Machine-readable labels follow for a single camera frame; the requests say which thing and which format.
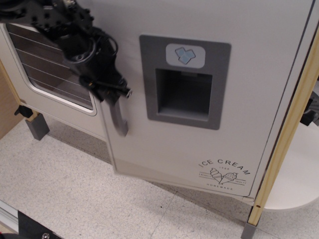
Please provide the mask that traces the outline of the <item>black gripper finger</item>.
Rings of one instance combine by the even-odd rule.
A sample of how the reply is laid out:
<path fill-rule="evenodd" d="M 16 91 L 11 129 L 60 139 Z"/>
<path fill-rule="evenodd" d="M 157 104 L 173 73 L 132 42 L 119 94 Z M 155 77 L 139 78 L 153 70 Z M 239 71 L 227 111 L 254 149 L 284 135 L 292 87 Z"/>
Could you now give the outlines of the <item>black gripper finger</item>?
<path fill-rule="evenodd" d="M 110 105 L 114 105 L 119 97 L 124 94 L 123 89 L 115 89 L 115 88 L 109 88 L 107 90 L 107 103 Z"/>
<path fill-rule="evenodd" d="M 89 83 L 89 91 L 101 102 L 109 100 L 109 89 L 95 83 Z"/>

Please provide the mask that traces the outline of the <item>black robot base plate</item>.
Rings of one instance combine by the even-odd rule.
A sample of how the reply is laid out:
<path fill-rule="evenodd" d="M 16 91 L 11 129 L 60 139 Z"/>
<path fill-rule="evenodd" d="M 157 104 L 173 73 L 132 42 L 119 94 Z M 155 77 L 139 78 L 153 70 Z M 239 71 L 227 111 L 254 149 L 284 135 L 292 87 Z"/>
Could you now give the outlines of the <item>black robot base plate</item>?
<path fill-rule="evenodd" d="M 18 234 L 2 233 L 1 239 L 62 239 L 26 214 L 18 211 Z"/>

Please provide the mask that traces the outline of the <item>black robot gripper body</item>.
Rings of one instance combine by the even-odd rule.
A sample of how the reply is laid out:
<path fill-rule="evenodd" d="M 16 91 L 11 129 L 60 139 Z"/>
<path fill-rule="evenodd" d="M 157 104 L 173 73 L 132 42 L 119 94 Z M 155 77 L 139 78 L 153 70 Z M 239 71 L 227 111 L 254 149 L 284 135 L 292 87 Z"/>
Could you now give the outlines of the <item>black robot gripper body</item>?
<path fill-rule="evenodd" d="M 123 89 L 123 97 L 129 98 L 132 90 L 115 67 L 117 47 L 111 41 L 92 41 L 90 51 L 73 57 L 65 57 L 64 62 L 79 76 L 80 85 L 89 90 L 89 83 L 107 88 Z"/>

